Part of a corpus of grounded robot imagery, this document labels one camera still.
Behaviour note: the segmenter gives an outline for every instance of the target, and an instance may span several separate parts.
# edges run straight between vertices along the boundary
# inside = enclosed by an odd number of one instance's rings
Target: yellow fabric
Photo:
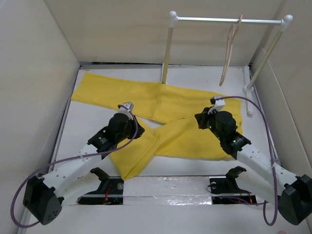
[[[142,172],[154,155],[184,158],[222,159],[216,137],[209,130],[198,129],[194,114],[210,105],[214,92],[178,88],[155,82],[137,82],[85,74],[72,100],[117,109],[131,101],[133,113],[165,125],[156,129],[138,121],[144,134],[122,150],[110,154],[123,179]],[[225,111],[233,114],[241,132],[241,102],[227,99]]]

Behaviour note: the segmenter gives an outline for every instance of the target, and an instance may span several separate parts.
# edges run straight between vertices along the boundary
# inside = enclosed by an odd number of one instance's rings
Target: white tabletop
[[[83,75],[94,73],[115,78],[137,81],[160,81],[161,67],[133,69],[96,69],[80,70],[76,87]],[[169,85],[213,91],[225,95],[244,96],[244,67],[230,67],[223,86],[219,86],[222,67],[173,66],[169,68],[167,83]],[[75,155],[99,129],[107,125],[114,110],[71,101],[66,123],[58,148],[57,160]],[[268,143],[261,115],[255,111],[252,117],[246,114],[244,102],[241,106],[244,136],[252,141],[263,153],[268,153]],[[156,123],[146,121],[151,127]],[[211,161],[190,160],[155,156],[147,165],[141,176],[193,176],[224,175],[229,169],[241,165],[235,160]],[[118,171],[106,157],[99,165],[111,176],[118,176]],[[267,210],[271,220],[273,209]],[[262,208],[244,205],[159,205],[143,204],[120,206],[67,206],[59,217],[47,226],[37,225],[27,229],[27,234],[82,234],[82,233],[209,233],[209,234],[308,234],[307,223],[293,226],[280,215],[273,227],[268,227],[262,217]]]

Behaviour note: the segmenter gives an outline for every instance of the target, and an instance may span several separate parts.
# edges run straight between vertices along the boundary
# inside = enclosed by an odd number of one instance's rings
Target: yellow towel
[[[140,174],[154,155],[206,159],[227,157],[209,130],[198,129],[194,117],[204,107],[210,106],[210,98],[215,95],[220,94],[87,73],[73,93],[72,100],[112,109],[131,101],[135,115],[165,124],[152,129],[138,118],[145,129],[142,137],[110,155],[121,177],[129,179]],[[240,106],[239,100],[227,99],[224,110],[233,114],[241,133]]]

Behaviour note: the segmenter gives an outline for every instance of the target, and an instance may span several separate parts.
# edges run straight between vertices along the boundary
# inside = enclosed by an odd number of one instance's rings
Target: beige wall
[[[260,74],[256,87],[282,165],[312,176],[312,1],[286,0],[281,16],[293,22]],[[252,70],[268,49],[260,51]],[[308,218],[310,229],[312,217]]]
[[[49,160],[79,64],[43,0],[4,0],[0,32],[0,233],[13,234],[11,199]]]
[[[45,0],[79,61],[162,63],[169,12],[271,19],[281,0]],[[230,25],[179,22],[172,64],[223,65]],[[243,25],[231,65],[248,65],[266,26]]]

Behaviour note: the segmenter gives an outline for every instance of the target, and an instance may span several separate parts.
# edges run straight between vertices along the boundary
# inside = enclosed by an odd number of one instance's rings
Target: purple cable
[[[261,202],[261,203],[248,203],[247,201],[245,201],[245,200],[243,200],[243,199],[241,199],[241,198],[239,198],[239,197],[235,197],[235,196],[221,196],[220,198],[221,198],[221,199],[222,199],[222,198],[227,198],[227,199],[229,199],[229,200],[231,200],[232,202],[235,202],[235,203],[237,203],[237,204],[250,205],[250,206],[261,206],[261,205],[264,205],[264,204],[265,204],[265,202]]]
[[[274,165],[274,157],[273,157],[273,153],[272,153],[272,142],[271,142],[271,138],[270,138],[270,133],[269,133],[269,125],[268,125],[268,121],[265,118],[264,113],[262,112],[262,110],[260,109],[260,107],[253,102],[252,100],[246,98],[246,97],[240,97],[240,96],[228,96],[228,97],[219,97],[216,98],[215,100],[222,100],[222,99],[228,99],[228,98],[238,98],[238,99],[243,99],[246,100],[248,102],[250,102],[252,105],[254,105],[258,111],[260,112],[260,114],[262,115],[262,118],[264,120],[264,124],[265,124],[265,129],[267,132],[267,137],[268,137],[268,143],[269,143],[269,151],[270,151],[270,158],[271,158],[271,164],[272,166]],[[274,223],[276,222],[277,219],[277,213],[278,213],[278,197],[277,197],[277,178],[276,178],[276,171],[275,171],[275,167],[272,167],[272,174],[273,174],[273,183],[274,183],[274,217],[271,223],[268,222],[267,217],[266,217],[266,213],[265,213],[265,208],[266,208],[266,204],[268,203],[267,201],[264,201],[263,204],[263,218],[264,221],[267,225],[269,226],[273,226]]]
[[[129,111],[128,108],[126,108],[125,106],[123,105],[120,105],[121,107],[125,108],[126,110]],[[131,113],[131,111],[129,111],[129,114],[131,115],[131,117],[133,118],[134,122],[135,122],[135,126],[136,126],[136,130],[135,130],[135,133],[133,135],[133,137],[126,143],[124,144],[123,146],[120,146],[119,148],[116,148],[114,150],[108,150],[108,151],[105,151],[105,152],[101,152],[101,153],[94,153],[94,154],[88,154],[88,155],[83,155],[82,157],[92,157],[92,156],[98,156],[98,155],[102,155],[102,154],[110,154],[112,152],[115,152],[117,150],[121,150],[123,148],[125,148],[127,145],[129,145],[136,137],[137,135],[137,132],[138,132],[138,123],[137,123],[137,119],[135,118],[135,116]],[[17,221],[17,219],[15,218],[15,215],[14,215],[14,206],[15,206],[15,202],[16,202],[16,199],[19,195],[19,193],[21,192],[22,188],[24,187],[24,185],[33,177],[35,176],[38,172],[40,171],[43,171],[45,169],[47,169],[48,167],[50,166],[53,166],[55,164],[58,164],[58,163],[61,163],[61,162],[66,162],[66,161],[70,161],[70,160],[74,160],[74,159],[79,159],[81,158],[80,156],[74,156],[74,157],[68,157],[68,158],[64,158],[64,159],[61,159],[61,160],[58,160],[58,161],[55,161],[55,162],[51,162],[37,170],[35,170],[34,172],[32,172],[24,181],[23,183],[19,186],[19,188],[17,189],[16,193],[14,194],[14,197],[12,199],[12,203],[11,203],[11,209],[10,209],[10,214],[11,214],[11,219],[12,221],[14,222],[14,224],[16,226],[18,226],[19,228],[31,228],[31,227],[34,227],[35,225],[37,225],[39,222],[35,222],[33,224],[30,224],[30,225],[23,225],[21,223],[19,223]]]

